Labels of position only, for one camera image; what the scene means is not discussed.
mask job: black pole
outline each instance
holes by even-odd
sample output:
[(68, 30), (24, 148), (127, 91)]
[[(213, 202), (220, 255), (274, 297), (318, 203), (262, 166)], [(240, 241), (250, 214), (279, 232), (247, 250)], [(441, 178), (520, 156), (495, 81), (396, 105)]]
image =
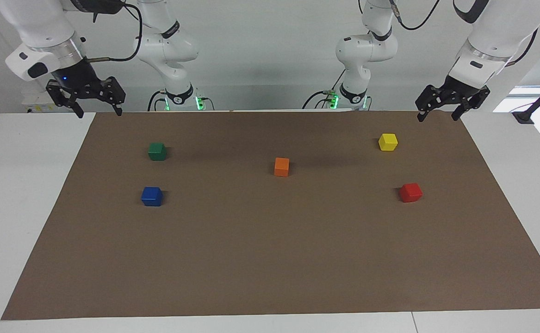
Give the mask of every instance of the black pole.
[(533, 124), (531, 116), (533, 115), (533, 112), (537, 111), (539, 107), (540, 97), (526, 111), (513, 112), (513, 116), (515, 116), (517, 122), (520, 122), (521, 124)]

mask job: green cube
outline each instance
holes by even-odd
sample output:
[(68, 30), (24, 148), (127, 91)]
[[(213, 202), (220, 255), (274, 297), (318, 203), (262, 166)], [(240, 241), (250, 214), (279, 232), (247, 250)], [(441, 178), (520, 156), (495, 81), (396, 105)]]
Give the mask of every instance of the green cube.
[(160, 142), (151, 143), (149, 157), (151, 160), (165, 160), (167, 157), (167, 148)]

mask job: colored block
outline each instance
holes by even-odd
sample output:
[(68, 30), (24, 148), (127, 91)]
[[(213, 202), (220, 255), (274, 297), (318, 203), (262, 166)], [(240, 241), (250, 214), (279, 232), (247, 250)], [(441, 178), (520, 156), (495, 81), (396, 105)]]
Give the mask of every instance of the colored block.
[(160, 142), (151, 143), (149, 146), (149, 157), (151, 160), (165, 160), (167, 148)]
[(274, 163), (274, 176), (288, 177), (288, 168), (291, 160), (288, 158), (277, 157)]
[(405, 184), (399, 190), (399, 196), (401, 197), (401, 201), (405, 203), (416, 202), (420, 200), (420, 198), (422, 198), (422, 195), (422, 190), (420, 189), (420, 186), (416, 183)]
[(397, 147), (397, 137), (395, 134), (385, 133), (379, 138), (379, 147), (384, 152), (392, 152)]
[(162, 204), (162, 191), (158, 187), (145, 187), (141, 200), (144, 206), (158, 207)]

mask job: blue cube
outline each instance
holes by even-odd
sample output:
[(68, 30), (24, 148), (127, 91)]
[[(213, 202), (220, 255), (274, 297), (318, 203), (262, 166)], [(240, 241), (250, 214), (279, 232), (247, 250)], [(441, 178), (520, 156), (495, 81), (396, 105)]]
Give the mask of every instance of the blue cube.
[(162, 203), (162, 191), (158, 187), (145, 187), (141, 199), (144, 206), (159, 207)]

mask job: white robot link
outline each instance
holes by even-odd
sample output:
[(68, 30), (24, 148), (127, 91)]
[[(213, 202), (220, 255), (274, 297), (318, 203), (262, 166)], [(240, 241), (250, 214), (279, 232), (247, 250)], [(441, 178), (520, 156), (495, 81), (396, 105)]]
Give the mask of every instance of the white robot link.
[(79, 118), (83, 109), (78, 99), (109, 103), (121, 116), (126, 93), (113, 76), (99, 80), (64, 11), (113, 14), (124, 6), (132, 5), (119, 0), (0, 0), (1, 14), (23, 42), (7, 57), (7, 66), (26, 81), (52, 73), (46, 90), (57, 106), (71, 108)]
[(138, 58), (152, 66), (162, 77), (165, 95), (173, 110), (199, 110), (203, 108), (187, 76), (182, 62), (198, 57), (198, 45), (175, 18), (168, 0), (138, 0), (138, 8), (143, 13), (144, 25), (157, 33), (143, 35), (143, 44)]
[[(479, 108), (490, 90), (490, 78), (516, 63), (513, 57), (526, 38), (540, 25), (540, 0), (475, 0), (471, 9), (456, 13), (473, 25), (473, 30), (456, 56), (440, 88), (428, 85), (416, 99), (423, 122), (428, 113), (446, 104), (459, 104), (452, 117), (459, 120), (472, 108)], [(399, 12), (394, 5), (395, 16)]]
[(335, 54), (345, 67), (339, 88), (340, 106), (363, 109), (371, 80), (371, 70), (366, 66), (389, 60), (397, 54), (397, 38), (391, 25), (393, 17), (388, 0), (368, 0), (362, 23), (369, 33), (342, 38), (338, 42)]

